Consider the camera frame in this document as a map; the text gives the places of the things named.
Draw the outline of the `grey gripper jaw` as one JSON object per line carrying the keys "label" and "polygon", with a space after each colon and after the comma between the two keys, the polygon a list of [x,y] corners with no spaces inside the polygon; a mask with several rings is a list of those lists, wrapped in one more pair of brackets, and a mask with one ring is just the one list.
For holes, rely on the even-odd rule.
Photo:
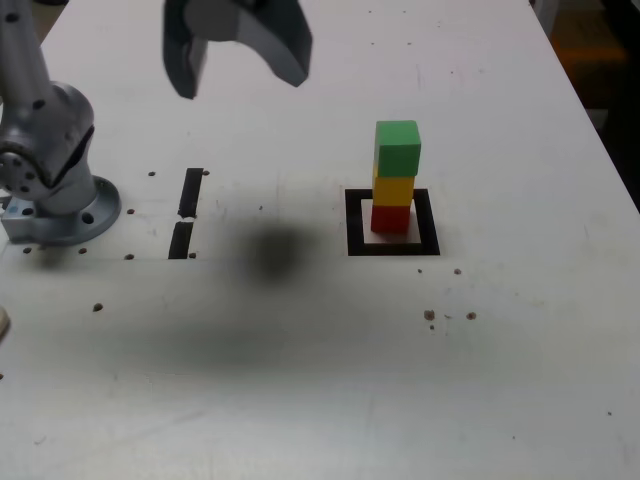
{"label": "grey gripper jaw", "polygon": [[184,20],[198,39],[251,48],[294,87],[308,78],[313,37],[297,0],[189,1]]}
{"label": "grey gripper jaw", "polygon": [[166,0],[163,7],[163,62],[177,94],[193,100],[206,62],[208,42],[199,39],[187,25],[187,0]]}

